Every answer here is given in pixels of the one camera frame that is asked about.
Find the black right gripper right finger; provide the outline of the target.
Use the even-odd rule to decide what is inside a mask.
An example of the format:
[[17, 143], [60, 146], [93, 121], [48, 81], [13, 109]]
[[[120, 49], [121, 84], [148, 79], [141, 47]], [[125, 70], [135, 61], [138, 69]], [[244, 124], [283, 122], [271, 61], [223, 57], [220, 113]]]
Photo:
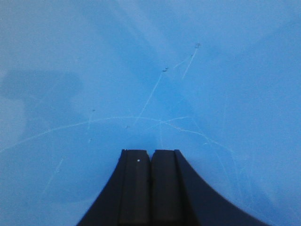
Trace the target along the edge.
[[214, 190], [179, 150], [156, 150], [151, 160], [154, 226], [264, 226]]

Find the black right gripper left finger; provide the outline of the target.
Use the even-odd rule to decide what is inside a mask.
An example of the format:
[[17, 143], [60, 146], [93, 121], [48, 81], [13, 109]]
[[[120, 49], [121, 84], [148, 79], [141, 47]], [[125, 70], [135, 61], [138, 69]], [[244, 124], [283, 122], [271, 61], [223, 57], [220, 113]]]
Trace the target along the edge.
[[148, 226], [150, 159], [145, 150], [122, 150], [105, 187], [79, 226]]

